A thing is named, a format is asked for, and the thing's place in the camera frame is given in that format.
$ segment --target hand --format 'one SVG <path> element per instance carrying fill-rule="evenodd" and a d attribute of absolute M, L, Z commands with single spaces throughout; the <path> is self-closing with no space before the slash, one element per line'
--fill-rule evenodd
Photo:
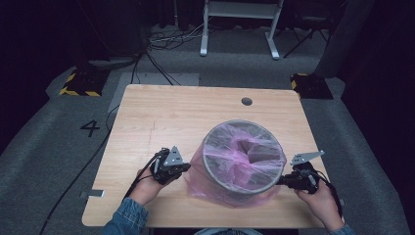
<path fill-rule="evenodd" d="M 157 196 L 159 191 L 167 185 L 159 184 L 151 175 L 152 173 L 150 172 L 150 169 L 147 168 L 140 177 L 142 179 L 138 182 L 134 190 L 128 196 L 142 206 L 150 203 Z"/>
<path fill-rule="evenodd" d="M 300 199 L 308 204 L 311 212 L 321 220 L 329 232 L 345 226 L 339 216 L 330 188 L 322 180 L 319 181 L 318 190 L 315 194 L 307 194 L 301 190 L 295 190 L 295 192 Z"/>

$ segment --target dark background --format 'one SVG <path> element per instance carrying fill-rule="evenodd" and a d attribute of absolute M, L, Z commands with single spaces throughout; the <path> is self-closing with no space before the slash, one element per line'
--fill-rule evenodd
<path fill-rule="evenodd" d="M 62 71 L 133 54 L 144 47 L 136 42 L 146 26 L 174 24 L 172 1 L 140 3 L 79 1 L 84 12 L 76 1 L 0 3 L 0 153 L 49 100 L 45 89 Z M 177 3 L 180 28 L 199 25 L 203 1 Z M 414 10 L 413 1 L 376 1 L 338 74 L 346 83 L 342 99 L 399 193 L 413 233 Z"/>

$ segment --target black cable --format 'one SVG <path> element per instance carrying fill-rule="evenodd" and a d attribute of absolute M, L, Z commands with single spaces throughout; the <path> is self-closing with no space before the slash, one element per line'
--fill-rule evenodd
<path fill-rule="evenodd" d="M 177 31 L 178 31 L 178 29 L 175 29 L 175 30 L 166 30 L 166 31 L 156 31 L 156 32 L 153 32 L 152 36 L 155 35 L 155 34 L 165 35 L 167 32 L 172 32 L 170 34 L 170 36 L 168 36 L 168 37 L 172 37 L 174 35 L 174 33 L 176 33 Z"/>
<path fill-rule="evenodd" d="M 115 55 L 119 55 L 119 56 L 138 56 L 140 54 L 143 53 L 143 51 L 138 51 L 135 54 L 123 54 L 123 53 L 119 53 L 116 50 L 113 50 L 106 42 L 105 40 L 101 37 L 100 33 L 98 33 L 98 30 L 95 28 L 94 24 L 92 23 L 91 19 L 88 17 L 88 14 L 86 14 L 85 9 L 82 7 L 82 5 L 80 4 L 79 0 L 76 0 L 77 5 L 79 6 L 80 10 L 82 11 L 83 15 L 85 16 L 86 20 L 89 22 L 89 24 L 91 25 L 93 31 L 95 32 L 95 34 L 97 35 L 98 39 L 101 41 L 101 43 L 103 43 L 103 45 L 107 48 L 107 50 L 111 51 L 112 53 L 114 53 Z"/>
<path fill-rule="evenodd" d="M 139 179 L 139 180 L 138 180 L 138 182 L 140 182 L 141 180 L 143 180 L 143 179 L 145 179 L 145 178 L 149 178 L 149 177 L 152 177 L 152 176 L 153 176 L 152 174 L 147 175 L 147 176 L 144 176 L 144 177 L 142 177 L 141 179 Z"/>
<path fill-rule="evenodd" d="M 91 66 L 93 66 L 94 68 L 96 68 L 99 71 L 113 71 L 113 70 L 118 70 L 118 69 L 122 69 L 122 68 L 125 68 L 127 66 L 130 66 L 130 65 L 134 64 L 136 61 L 139 61 L 139 60 L 140 60 L 140 56 L 137 56 L 137 57 L 131 58 L 131 60 L 127 61 L 127 62 L 108 63 L 108 64 L 103 64 L 103 65 L 91 64 Z"/>
<path fill-rule="evenodd" d="M 137 65 L 138 65 L 138 61 L 137 61 L 137 62 L 135 62 L 135 64 L 134 64 L 134 68 L 132 69 L 132 74 L 131 74 L 131 81 L 130 81 L 130 84 L 132 84 L 132 83 L 134 82 L 134 73 L 135 73 L 135 69 L 137 68 Z"/>
<path fill-rule="evenodd" d="M 119 108 L 119 105 L 117 105 L 117 106 L 115 106 L 115 108 L 113 108 L 109 113 L 108 113 L 108 115 L 107 115 L 107 119 L 105 120 L 105 126 L 107 127 L 107 130 L 108 131 L 111 131 L 111 129 L 112 129 L 112 127 L 110 128 L 109 126 L 108 126 L 108 119 L 110 118 L 110 114 L 114 111 L 114 110 L 116 110 L 116 109 L 118 109 Z"/>
<path fill-rule="evenodd" d="M 168 74 L 167 72 L 165 72 L 162 67 L 157 64 L 156 60 L 147 52 L 147 56 L 150 59 L 150 62 L 153 64 L 153 66 L 156 67 L 156 69 L 158 69 L 158 71 L 165 77 L 165 79 L 167 79 L 168 83 L 170 83 L 170 85 L 173 85 L 173 83 L 171 82 L 171 80 L 168 78 L 168 76 L 175 81 L 178 85 L 181 85 L 176 79 L 174 79 L 174 77 L 172 77 L 170 74 Z"/>
<path fill-rule="evenodd" d="M 324 177 L 328 181 L 326 175 L 323 172 L 321 172 L 320 170 L 316 170 L 316 172 L 319 173 L 322 177 Z"/>
<path fill-rule="evenodd" d="M 150 36 L 150 43 L 151 43 L 151 48 L 154 50 L 172 50 L 175 49 L 181 45 L 183 45 L 186 42 L 192 41 L 194 40 L 196 37 L 202 36 L 200 33 L 200 31 L 202 31 L 203 29 L 201 28 L 202 24 L 198 27 L 196 27 L 193 30 L 189 30 L 189 31 L 181 31 L 180 34 L 175 35 L 175 33 L 178 30 L 171 30 L 173 31 L 169 36 L 165 36 L 165 32 L 167 31 L 163 31 L 163 32 L 154 32 L 152 34 L 152 36 Z M 160 46 L 160 45 L 155 45 L 155 43 L 161 43 L 165 41 L 165 45 L 164 46 Z M 169 47 L 170 45 L 172 45 L 173 43 L 178 43 L 178 45 Z"/>
<path fill-rule="evenodd" d="M 327 185 L 327 187 L 329 187 L 330 192 L 332 193 L 332 196 L 333 196 L 333 198 L 336 202 L 336 206 L 338 208 L 339 216 L 343 217 L 342 204 L 340 202 L 340 198 L 339 198 L 339 195 L 337 193 L 337 190 L 336 190 L 335 186 L 332 183 L 330 183 L 329 180 L 327 180 L 327 177 L 326 177 L 326 175 L 324 175 L 324 173 L 322 173 L 322 172 L 320 172 L 320 173 L 323 174 L 324 177 L 319 175 L 319 174 L 316 174 L 314 172 L 311 172 L 311 174 L 313 174 L 313 175 L 317 176 L 318 178 L 320 178 L 321 180 L 323 180 L 323 182 Z"/>
<path fill-rule="evenodd" d="M 61 197 L 58 199 L 58 201 L 55 203 L 55 205 L 49 211 L 49 214 L 48 214 L 47 218 L 45 219 L 45 222 L 43 223 L 43 226 L 42 226 L 42 228 L 41 228 L 41 230 L 39 232 L 39 235 L 43 234 L 43 231 L 45 230 L 46 225 L 48 224 L 50 218 L 52 217 L 53 212 L 58 207 L 59 203 L 64 198 L 64 196 L 67 194 L 67 192 L 69 191 L 69 189 L 73 186 L 73 184 L 76 182 L 76 180 L 79 178 L 79 176 L 83 173 L 83 171 L 92 163 L 92 161 L 98 155 L 98 153 L 100 152 L 100 150 L 102 149 L 102 147 L 105 145 L 106 141 L 110 137 L 110 133 L 111 133 L 111 131 L 108 131 L 106 137 L 104 138 L 103 142 L 101 142 L 100 146 L 95 151 L 94 155 L 88 160 L 88 162 L 86 163 L 86 165 L 82 168 L 82 170 L 78 173 L 78 175 L 75 177 L 75 179 L 70 183 L 70 185 L 67 187 L 67 189 L 64 191 L 64 193 L 61 195 Z"/>
<path fill-rule="evenodd" d="M 141 84 L 141 80 L 140 80 L 140 77 L 138 76 L 137 72 L 135 72 L 135 76 L 136 76 L 136 77 L 137 77 L 137 79 L 138 79 L 138 84 Z"/>
<path fill-rule="evenodd" d="M 140 178 L 141 175 L 143 175 L 144 171 L 146 171 L 146 169 L 149 167 L 149 165 L 158 157 L 159 155 L 155 154 L 148 163 L 146 163 L 146 165 L 144 165 L 144 167 L 141 169 L 141 171 L 137 174 L 137 176 L 135 177 L 134 181 L 131 183 L 131 186 L 129 187 L 128 191 L 125 193 L 124 199 L 126 197 L 128 197 L 131 192 L 134 190 L 135 186 L 137 185 L 138 182 L 140 182 L 140 180 L 142 180 L 143 178 Z"/>

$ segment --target cylindrical container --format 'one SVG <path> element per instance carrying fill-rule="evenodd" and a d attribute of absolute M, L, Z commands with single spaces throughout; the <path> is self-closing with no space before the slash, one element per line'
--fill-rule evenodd
<path fill-rule="evenodd" d="M 247 120 L 212 129 L 185 173 L 189 194 L 230 207 L 262 205 L 275 196 L 287 159 L 271 132 Z"/>

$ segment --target sleeve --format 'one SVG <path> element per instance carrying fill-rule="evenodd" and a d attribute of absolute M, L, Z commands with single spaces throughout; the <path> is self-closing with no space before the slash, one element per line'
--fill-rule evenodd
<path fill-rule="evenodd" d="M 355 235 L 355 233 L 353 229 L 351 229 L 351 227 L 346 224 L 344 227 L 328 233 L 328 235 Z"/>
<path fill-rule="evenodd" d="M 147 222 L 147 210 L 130 198 L 125 198 L 113 218 L 104 226 L 104 235 L 140 234 Z"/>

